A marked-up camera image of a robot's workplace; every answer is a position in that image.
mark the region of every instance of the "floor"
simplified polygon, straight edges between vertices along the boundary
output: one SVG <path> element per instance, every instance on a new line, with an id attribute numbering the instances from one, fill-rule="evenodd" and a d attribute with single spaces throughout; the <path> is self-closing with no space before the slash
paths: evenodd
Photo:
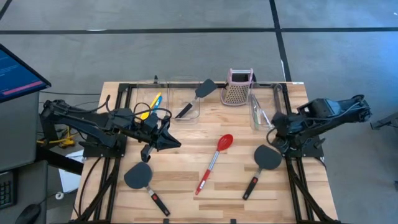
<path id="1" fill-rule="evenodd" d="M 50 80 L 49 91 L 99 93 L 106 81 L 154 75 L 164 80 L 187 75 L 224 80 L 231 67 L 253 68 L 261 81 L 305 82 L 310 100 L 365 94 L 372 121 L 398 111 L 395 0 L 0 0 L 0 4 L 4 6 L 0 43 Z M 71 105 L 98 100 L 98 96 L 40 95 L 41 101 L 56 98 Z M 324 137 L 340 220 L 396 223 L 398 139 L 393 128 L 373 131 L 369 123 L 346 124 Z M 49 172 L 59 179 L 57 170 Z M 49 194 L 59 190 L 59 181 L 49 184 Z M 74 196 L 50 200 L 49 223 L 70 218 Z"/>

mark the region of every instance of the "red silicone spoon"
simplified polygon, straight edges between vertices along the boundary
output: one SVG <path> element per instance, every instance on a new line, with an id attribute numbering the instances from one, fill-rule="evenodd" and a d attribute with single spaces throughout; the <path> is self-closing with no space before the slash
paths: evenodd
<path id="1" fill-rule="evenodd" d="M 207 168 L 205 175 L 203 176 L 203 178 L 201 179 L 201 181 L 198 185 L 197 191 L 195 192 L 196 195 L 199 194 L 200 190 L 205 185 L 206 180 L 209 177 L 210 172 L 214 166 L 214 163 L 216 163 L 216 160 L 217 160 L 217 157 L 218 157 L 218 154 L 220 153 L 220 151 L 229 148 L 232 145 L 233 140 L 234 140 L 234 137 L 232 137 L 232 135 L 230 135 L 230 134 L 226 134 L 223 137 L 221 137 L 220 140 L 218 140 L 217 151 L 214 154 L 213 159 L 211 160 L 209 168 Z"/>

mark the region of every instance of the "monitor screen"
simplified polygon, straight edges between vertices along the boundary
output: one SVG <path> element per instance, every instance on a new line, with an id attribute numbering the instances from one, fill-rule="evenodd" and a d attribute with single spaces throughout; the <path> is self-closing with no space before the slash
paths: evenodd
<path id="1" fill-rule="evenodd" d="M 33 68 L 0 45 L 0 103 L 50 86 Z"/>

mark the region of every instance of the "wooden tabletop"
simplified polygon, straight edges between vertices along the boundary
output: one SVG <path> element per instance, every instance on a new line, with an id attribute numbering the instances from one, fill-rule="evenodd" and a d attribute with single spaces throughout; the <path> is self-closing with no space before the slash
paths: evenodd
<path id="1" fill-rule="evenodd" d="M 111 95 L 109 105 L 114 106 L 118 85 L 117 82 L 104 83 L 99 103 L 102 104 L 106 96 Z M 287 83 L 287 87 L 292 108 L 308 102 L 303 84 Z M 272 90 L 262 90 L 257 97 L 259 101 L 262 100 L 262 95 L 272 96 Z M 131 108 L 137 100 L 151 103 L 153 96 L 137 94 L 134 90 Z M 257 170 L 253 158 L 254 151 L 259 145 L 267 144 L 264 132 L 253 131 L 249 119 L 251 117 L 248 105 L 222 105 L 220 90 L 216 90 L 202 100 L 197 123 L 172 122 L 169 132 L 182 143 L 182 146 L 160 152 L 152 151 L 152 158 L 148 163 L 154 172 L 150 186 L 171 212 L 168 217 L 171 223 L 229 223 L 233 218 L 237 219 L 238 223 L 295 222 L 284 161 L 276 170 L 264 170 L 249 200 L 242 199 Z M 224 134 L 234 136 L 233 145 L 228 150 L 221 151 L 206 185 L 199 195 L 195 195 L 196 187 L 216 151 L 217 142 Z M 135 139 L 128 139 L 126 155 L 121 160 L 112 223 L 162 223 L 166 218 L 145 189 L 130 189 L 123 180 L 124 174 L 141 161 L 140 151 L 143 145 Z M 85 161 L 76 207 L 81 186 L 95 160 L 91 158 Z M 100 160 L 88 180 L 82 210 L 89 205 L 98 191 L 103 161 L 104 159 Z M 303 163 L 310 193 L 327 215 L 337 219 L 325 168 L 313 158 L 304 158 Z M 302 216 L 306 218 L 303 199 L 301 194 L 299 195 Z M 105 216 L 108 194 L 104 198 L 102 218 Z"/>

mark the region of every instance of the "cheese grater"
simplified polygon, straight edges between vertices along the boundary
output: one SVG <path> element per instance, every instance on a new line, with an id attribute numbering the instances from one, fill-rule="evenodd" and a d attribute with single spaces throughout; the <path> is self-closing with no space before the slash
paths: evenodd
<path id="1" fill-rule="evenodd" d="M 221 102 L 228 106 L 240 106 L 248 102 L 253 69 L 233 70 L 230 68 L 225 89 L 221 89 Z"/>

